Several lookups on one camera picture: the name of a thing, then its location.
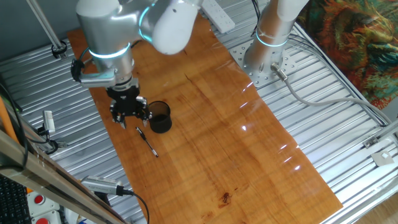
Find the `pen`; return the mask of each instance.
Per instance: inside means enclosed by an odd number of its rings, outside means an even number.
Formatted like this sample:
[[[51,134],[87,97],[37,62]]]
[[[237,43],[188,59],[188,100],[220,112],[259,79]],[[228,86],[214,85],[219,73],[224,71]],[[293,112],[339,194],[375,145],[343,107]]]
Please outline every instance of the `pen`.
[[[148,144],[148,146],[150,147],[151,151],[154,153],[154,155],[156,157],[159,157],[159,155],[156,153],[155,149],[151,146],[151,144],[149,144],[147,138],[145,137],[145,134],[141,131],[141,129],[139,129],[138,127],[136,127],[139,135],[141,136],[141,138]]]

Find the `keyboard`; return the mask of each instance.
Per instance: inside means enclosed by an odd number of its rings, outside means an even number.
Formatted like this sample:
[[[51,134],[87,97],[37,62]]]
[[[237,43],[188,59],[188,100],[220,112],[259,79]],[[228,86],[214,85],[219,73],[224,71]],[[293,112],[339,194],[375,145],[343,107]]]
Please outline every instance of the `keyboard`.
[[[31,224],[26,188],[0,175],[0,224]]]

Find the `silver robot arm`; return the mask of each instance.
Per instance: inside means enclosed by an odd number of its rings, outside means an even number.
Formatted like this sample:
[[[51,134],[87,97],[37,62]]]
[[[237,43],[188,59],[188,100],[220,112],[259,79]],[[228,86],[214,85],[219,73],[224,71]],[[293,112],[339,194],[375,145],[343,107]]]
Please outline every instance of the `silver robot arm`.
[[[176,54],[187,45],[203,0],[79,0],[76,13],[89,52],[99,71],[82,74],[82,62],[72,65],[73,78],[86,87],[106,87],[113,99],[113,119],[126,127],[125,116],[150,119],[146,99],[132,77],[132,43],[145,40],[159,52]]]
[[[261,12],[253,44],[244,56],[247,72],[265,77],[273,63],[282,64],[282,51],[297,16],[308,0],[270,0]]]

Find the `metal slats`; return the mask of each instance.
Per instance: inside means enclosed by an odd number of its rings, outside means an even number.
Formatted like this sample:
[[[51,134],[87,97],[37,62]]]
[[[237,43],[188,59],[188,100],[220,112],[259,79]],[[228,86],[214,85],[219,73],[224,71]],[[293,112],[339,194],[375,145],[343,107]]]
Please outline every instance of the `metal slats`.
[[[260,0],[260,8],[267,2]],[[236,24],[228,34],[220,34],[212,26],[220,42],[233,49],[251,40],[250,35],[257,22],[251,0],[220,0],[218,3]],[[53,58],[49,49],[44,47],[0,62],[0,72],[17,102],[25,109],[23,116],[35,126],[40,126],[42,110],[53,111],[58,129],[52,138],[66,141],[68,148],[52,158],[76,178],[98,175],[122,180],[127,188],[131,188],[89,91],[73,82],[67,72],[72,51],[68,51],[70,59],[61,62]],[[343,78],[318,56],[300,49],[295,42],[285,52],[285,61],[296,65],[287,67],[289,80],[306,100],[356,97],[352,86],[347,86]],[[364,108],[351,102],[319,107],[303,105],[277,77],[268,78],[266,84],[257,87],[259,96],[344,205],[325,223],[351,222],[384,200],[386,195],[361,210],[357,209],[398,174],[395,164],[376,167],[370,156],[385,149],[397,162],[396,140],[386,138],[366,149],[363,141],[381,127]],[[122,217],[133,217],[139,224],[146,222],[135,198],[109,196],[109,199]]]
[[[2,77],[23,108],[23,117],[32,125],[42,125],[43,110],[53,111],[57,132],[51,139],[68,144],[51,156],[53,160],[77,179],[87,175],[109,177],[131,189],[90,92],[72,80],[74,56],[69,41],[65,42],[68,60],[56,60],[47,46],[0,62]],[[109,201],[126,220],[146,223],[135,197],[110,196]]]

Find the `wooden board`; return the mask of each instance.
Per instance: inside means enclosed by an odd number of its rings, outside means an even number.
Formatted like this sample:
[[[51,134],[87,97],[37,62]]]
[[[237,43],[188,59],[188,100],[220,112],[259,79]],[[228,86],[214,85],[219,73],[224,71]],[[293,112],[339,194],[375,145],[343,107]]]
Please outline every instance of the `wooden board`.
[[[68,37],[80,56],[87,46],[82,31]],[[146,42],[132,52],[141,95],[171,107],[169,132],[153,133],[136,118],[123,130],[112,122],[104,88],[90,91],[151,223],[319,223],[342,207],[206,19],[198,16],[177,55]]]

